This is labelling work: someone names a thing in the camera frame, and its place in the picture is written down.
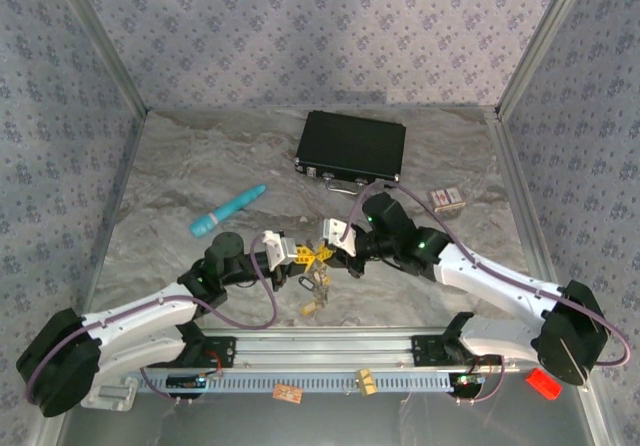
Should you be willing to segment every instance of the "yellow object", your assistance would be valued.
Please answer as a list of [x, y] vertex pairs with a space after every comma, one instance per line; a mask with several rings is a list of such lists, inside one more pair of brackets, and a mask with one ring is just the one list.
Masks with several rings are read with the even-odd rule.
[[321, 244], [317, 251], [311, 251], [311, 249], [306, 246], [297, 246], [298, 257], [295, 259], [296, 264], [306, 264], [306, 268], [304, 272], [309, 271], [314, 261], [318, 260], [321, 263], [324, 263], [327, 259], [329, 259], [333, 255], [333, 251], [331, 251], [325, 244]]
[[315, 313], [317, 310], [318, 310], [318, 303], [316, 303], [316, 301], [313, 300], [305, 304], [300, 309], [300, 313], [302, 313], [303, 316], [309, 316], [310, 314]]
[[360, 392], [363, 396], [369, 396], [370, 394], [378, 392], [373, 375], [368, 369], [356, 371], [356, 382], [358, 383], [358, 388], [360, 388]]

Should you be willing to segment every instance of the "blue plastic object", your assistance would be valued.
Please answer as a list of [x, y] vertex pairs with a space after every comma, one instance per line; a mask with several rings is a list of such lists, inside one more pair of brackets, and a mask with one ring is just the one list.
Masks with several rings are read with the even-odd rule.
[[264, 193], [265, 189], [267, 189], [267, 186], [264, 184], [248, 189], [228, 203], [223, 204], [215, 211], [196, 219], [191, 224], [191, 234], [196, 238], [201, 238], [210, 231], [213, 231], [213, 228], [215, 228], [220, 221], [227, 219], [233, 213], [254, 201], [258, 196]]

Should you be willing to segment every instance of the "patterned wallpaper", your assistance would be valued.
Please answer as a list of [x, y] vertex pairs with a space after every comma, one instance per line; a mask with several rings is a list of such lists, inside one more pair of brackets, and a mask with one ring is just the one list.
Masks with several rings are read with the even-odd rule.
[[630, 444], [640, 444], [639, 105], [640, 0], [578, 0], [508, 120], [559, 278], [592, 285], [633, 344], [627, 367], [605, 370]]
[[82, 304], [138, 126], [65, 0], [0, 0], [0, 28], [0, 444], [22, 445], [15, 361]]
[[150, 109], [495, 104], [550, 0], [91, 0]]

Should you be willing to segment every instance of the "red block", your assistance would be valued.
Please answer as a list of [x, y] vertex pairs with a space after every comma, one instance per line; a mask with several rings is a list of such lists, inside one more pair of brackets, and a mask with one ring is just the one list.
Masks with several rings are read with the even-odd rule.
[[541, 369], [534, 369], [527, 376], [527, 383], [547, 399], [556, 399], [560, 396], [562, 385]]

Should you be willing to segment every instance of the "floor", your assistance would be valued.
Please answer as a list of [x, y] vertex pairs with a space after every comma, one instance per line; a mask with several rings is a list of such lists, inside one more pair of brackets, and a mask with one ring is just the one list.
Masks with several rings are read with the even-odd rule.
[[[457, 186], [468, 203], [450, 225], [465, 243], [490, 259], [526, 271], [513, 216], [485, 117], [489, 109], [341, 111], [396, 121], [407, 127], [402, 184], [425, 198], [432, 189]], [[248, 248], [256, 234], [284, 230], [299, 242], [317, 240], [323, 218], [343, 219], [353, 196], [326, 191], [319, 180], [293, 168], [307, 111], [250, 110], [150, 113], [142, 134], [92, 310], [140, 298], [163, 288], [200, 258], [214, 235], [235, 231]], [[195, 239], [190, 223], [237, 193], [265, 183], [266, 192], [245, 211]], [[394, 192], [418, 225], [431, 225], [420, 207]], [[277, 294], [282, 326], [443, 326], [458, 311], [487, 316], [499, 310], [464, 292], [367, 265], [355, 280], [331, 272], [329, 302], [315, 315], [301, 307], [312, 299], [297, 281]], [[237, 321], [270, 317], [262, 288], [228, 288], [220, 311]], [[201, 321], [223, 327], [212, 315]]]

